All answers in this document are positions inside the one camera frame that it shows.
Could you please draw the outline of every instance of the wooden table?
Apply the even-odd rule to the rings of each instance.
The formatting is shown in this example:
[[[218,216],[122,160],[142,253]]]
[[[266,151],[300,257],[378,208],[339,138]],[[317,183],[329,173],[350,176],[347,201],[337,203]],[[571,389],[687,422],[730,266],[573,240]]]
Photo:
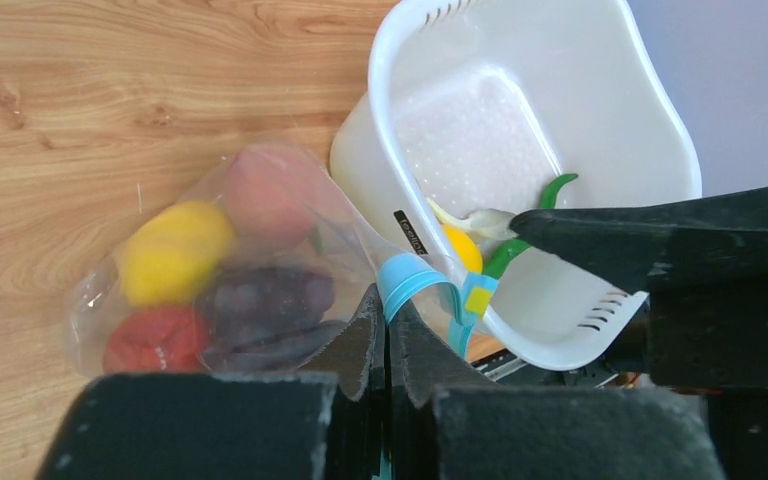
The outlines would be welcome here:
[[[64,292],[246,143],[327,158],[393,3],[0,0],[0,478],[33,475],[86,382]]]

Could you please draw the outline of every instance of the yellow toy fruit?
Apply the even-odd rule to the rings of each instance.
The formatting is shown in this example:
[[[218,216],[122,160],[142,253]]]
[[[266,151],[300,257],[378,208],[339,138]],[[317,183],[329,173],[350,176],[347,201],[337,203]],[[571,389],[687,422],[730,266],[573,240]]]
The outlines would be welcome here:
[[[469,235],[457,228],[448,225],[442,225],[442,227],[466,269],[473,273],[481,273],[484,268],[484,258],[481,256],[478,245],[469,238]]]
[[[231,223],[215,205],[173,205],[125,242],[119,261],[122,291],[135,307],[190,302],[234,239]]]

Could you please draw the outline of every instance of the clear plastic bag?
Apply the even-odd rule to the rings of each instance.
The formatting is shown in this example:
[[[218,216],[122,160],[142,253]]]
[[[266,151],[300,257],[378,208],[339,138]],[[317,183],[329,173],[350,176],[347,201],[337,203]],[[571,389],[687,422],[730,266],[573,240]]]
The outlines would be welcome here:
[[[67,350],[88,376],[294,369],[345,328],[380,267],[401,255],[411,254],[369,227],[313,153],[252,145],[69,293]],[[456,289],[421,298],[445,338]]]

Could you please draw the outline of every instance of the black tag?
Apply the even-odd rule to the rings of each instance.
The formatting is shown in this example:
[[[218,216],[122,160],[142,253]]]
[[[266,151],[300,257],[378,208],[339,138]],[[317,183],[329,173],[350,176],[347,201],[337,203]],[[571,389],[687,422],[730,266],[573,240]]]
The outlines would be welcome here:
[[[402,233],[405,234],[408,241],[411,242],[411,246],[417,255],[427,255],[428,250],[425,249],[425,245],[422,244],[422,240],[419,239],[419,235],[416,234],[416,230],[413,229],[408,216],[401,210],[393,212],[393,216],[396,217],[396,221],[399,222],[399,226],[402,227]]]

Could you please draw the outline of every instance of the white colander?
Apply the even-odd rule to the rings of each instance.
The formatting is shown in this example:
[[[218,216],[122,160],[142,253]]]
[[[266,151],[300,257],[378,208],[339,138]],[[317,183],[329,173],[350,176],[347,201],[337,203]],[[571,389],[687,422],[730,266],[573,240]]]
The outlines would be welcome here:
[[[560,172],[580,178],[558,208],[701,195],[692,142],[622,0],[405,0],[390,12],[368,92],[334,140],[334,179],[387,239],[455,257],[420,188],[428,178],[417,179],[465,161],[534,179],[479,208],[534,207],[536,185]],[[456,190],[473,201],[482,190],[468,180]],[[527,362],[569,370],[601,355],[645,298],[532,248],[502,277],[483,328]]]

